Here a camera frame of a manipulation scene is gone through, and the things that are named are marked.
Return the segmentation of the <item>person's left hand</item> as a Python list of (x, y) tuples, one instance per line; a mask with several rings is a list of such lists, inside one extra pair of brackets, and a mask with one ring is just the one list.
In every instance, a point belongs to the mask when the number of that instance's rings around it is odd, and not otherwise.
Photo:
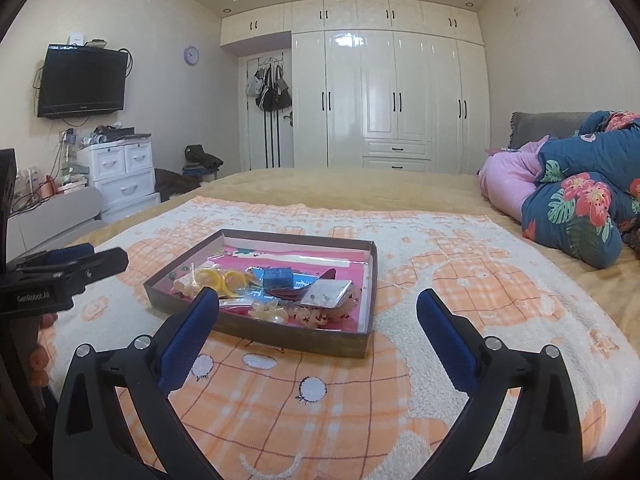
[(50, 362), (50, 353), (47, 345), (44, 344), (47, 337), (42, 333), (50, 330), (57, 319), (56, 313), (44, 314), (41, 318), (37, 343), (29, 356), (30, 385), (32, 387), (43, 388), (47, 387), (49, 383), (47, 367)]

